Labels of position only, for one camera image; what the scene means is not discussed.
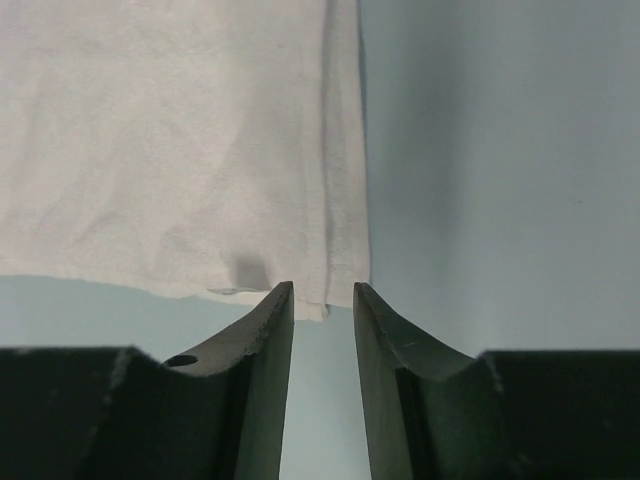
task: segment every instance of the towel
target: towel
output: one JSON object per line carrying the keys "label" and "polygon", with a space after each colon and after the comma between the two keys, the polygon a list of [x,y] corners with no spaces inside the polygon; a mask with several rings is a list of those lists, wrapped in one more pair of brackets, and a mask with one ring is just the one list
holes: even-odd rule
{"label": "towel", "polygon": [[350,306],[356,3],[0,0],[0,274]]}

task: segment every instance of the screw hole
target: screw hole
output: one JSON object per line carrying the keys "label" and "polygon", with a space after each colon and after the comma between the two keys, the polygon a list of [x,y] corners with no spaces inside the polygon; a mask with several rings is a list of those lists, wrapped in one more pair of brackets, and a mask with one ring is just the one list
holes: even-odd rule
{"label": "screw hole", "polygon": [[193,365],[197,361],[198,359],[193,355],[176,355],[164,363],[168,367],[184,367],[186,365]]}

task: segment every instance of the white towel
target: white towel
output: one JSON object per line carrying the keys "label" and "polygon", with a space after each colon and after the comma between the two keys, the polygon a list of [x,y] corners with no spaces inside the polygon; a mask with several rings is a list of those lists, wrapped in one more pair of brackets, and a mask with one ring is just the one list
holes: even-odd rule
{"label": "white towel", "polygon": [[296,318],[369,276],[356,0],[0,0],[0,274]]}

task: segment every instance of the light blue surface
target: light blue surface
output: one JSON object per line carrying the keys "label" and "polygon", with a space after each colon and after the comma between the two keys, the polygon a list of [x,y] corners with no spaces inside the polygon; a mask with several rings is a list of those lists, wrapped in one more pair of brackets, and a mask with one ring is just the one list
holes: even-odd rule
{"label": "light blue surface", "polygon": [[[640,347],[640,2],[362,0],[373,283],[471,354]],[[4,344],[166,358],[246,308],[0,278]],[[296,324],[281,478],[370,478],[351,312]]]}

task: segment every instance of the folded towel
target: folded towel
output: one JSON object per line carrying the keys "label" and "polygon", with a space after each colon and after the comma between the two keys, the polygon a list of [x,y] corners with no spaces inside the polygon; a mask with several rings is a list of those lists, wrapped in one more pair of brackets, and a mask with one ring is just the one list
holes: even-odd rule
{"label": "folded towel", "polygon": [[356,0],[0,0],[0,274],[296,318],[369,276]]}

